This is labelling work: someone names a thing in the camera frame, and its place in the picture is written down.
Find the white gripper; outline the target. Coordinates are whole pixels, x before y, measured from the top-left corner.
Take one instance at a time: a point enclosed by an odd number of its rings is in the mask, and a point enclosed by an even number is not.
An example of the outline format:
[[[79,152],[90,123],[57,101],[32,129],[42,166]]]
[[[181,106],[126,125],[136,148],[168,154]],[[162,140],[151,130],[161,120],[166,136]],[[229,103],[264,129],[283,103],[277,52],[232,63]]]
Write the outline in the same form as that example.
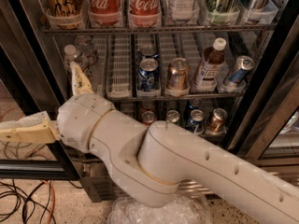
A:
[[[6,142],[63,143],[89,153],[91,135],[97,122],[115,106],[93,93],[90,80],[76,62],[70,63],[73,96],[58,110],[57,122],[46,111],[19,120],[0,123],[0,139]]]

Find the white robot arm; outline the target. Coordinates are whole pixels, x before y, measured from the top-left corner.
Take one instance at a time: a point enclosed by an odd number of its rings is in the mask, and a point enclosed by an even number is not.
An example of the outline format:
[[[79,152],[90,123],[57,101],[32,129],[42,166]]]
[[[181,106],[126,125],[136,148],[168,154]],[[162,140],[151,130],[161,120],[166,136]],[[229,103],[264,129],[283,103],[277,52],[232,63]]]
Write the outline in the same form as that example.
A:
[[[166,205],[192,179],[261,224],[299,224],[299,188],[169,122],[150,126],[92,91],[73,63],[72,97],[56,119],[38,112],[0,124],[8,142],[62,141],[105,164],[124,192],[150,207]]]

